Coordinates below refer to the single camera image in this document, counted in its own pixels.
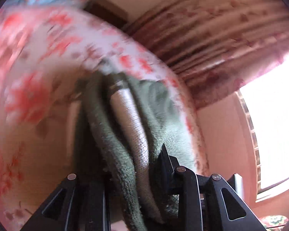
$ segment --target red flower pattern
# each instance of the red flower pattern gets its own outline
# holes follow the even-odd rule
[[[141,69],[144,70],[146,74],[151,74],[153,72],[153,69],[145,59],[139,58],[138,61],[140,62]]]
[[[3,23],[3,28],[5,29],[7,27],[17,26],[21,24],[22,21],[23,18],[20,13],[11,14],[6,18],[5,22]]]
[[[94,45],[88,45],[86,46],[85,59],[82,61],[82,63],[84,64],[87,60],[99,60],[102,56],[103,54],[101,48],[96,48]]]
[[[116,47],[119,46],[119,43],[116,41],[116,42],[114,42],[113,44],[111,44],[111,46],[112,46],[113,48],[116,48]]]
[[[63,37],[62,39],[59,40],[59,42],[54,40],[49,44],[47,52],[41,56],[39,61],[41,62],[46,57],[49,57],[56,52],[59,52],[59,56],[62,56],[70,44],[80,43],[81,41],[82,41],[82,38],[77,37],[77,36]]]
[[[103,30],[102,34],[103,34],[104,36],[116,36],[116,35],[118,35],[119,33],[118,33],[118,31],[117,31],[116,29],[114,29],[114,28],[106,28],[106,29]]]
[[[49,108],[50,89],[37,72],[24,75],[6,92],[5,111],[9,122],[38,123]],[[17,162],[13,157],[12,164],[17,166]]]
[[[172,77],[168,77],[168,81],[172,87],[174,87],[176,89],[179,87],[179,83],[178,83],[177,79],[172,78]]]
[[[16,159],[17,163],[13,163],[11,161],[6,165],[4,165],[3,156],[0,152],[0,196],[11,190],[15,175],[18,181],[23,181],[24,177],[22,172],[20,172],[20,161],[23,157],[24,148],[24,143],[20,143],[20,145],[18,146],[18,150],[12,158],[12,160]]]
[[[56,14],[48,19],[48,23],[58,24],[62,27],[71,24],[72,21],[73,19],[71,17],[68,17],[67,14]]]
[[[100,30],[103,28],[103,21],[98,19],[98,18],[90,18],[88,21],[88,26],[95,29],[95,30]]]
[[[124,68],[130,69],[131,67],[133,67],[131,57],[129,55],[120,56],[119,62]]]
[[[192,135],[194,128],[193,128],[193,125],[190,122],[190,119],[188,117],[185,118],[185,125],[186,125],[187,130],[189,131],[189,133]]]

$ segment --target window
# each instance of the window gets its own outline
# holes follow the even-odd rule
[[[239,94],[258,157],[260,193],[289,178],[289,55]]]

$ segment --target metal pin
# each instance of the metal pin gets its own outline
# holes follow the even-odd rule
[[[180,173],[183,173],[183,172],[186,171],[186,168],[185,168],[184,166],[178,166],[178,167],[176,168],[176,170],[177,170],[178,172],[180,172]]]
[[[67,178],[69,179],[69,180],[75,180],[76,179],[76,175],[75,174],[69,174],[68,176],[67,176]]]
[[[222,177],[219,174],[212,174],[212,179],[219,181]]]

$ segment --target brown curtain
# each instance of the brown curtain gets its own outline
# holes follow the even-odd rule
[[[201,108],[283,62],[289,10],[282,0],[165,0],[126,33],[183,79]]]

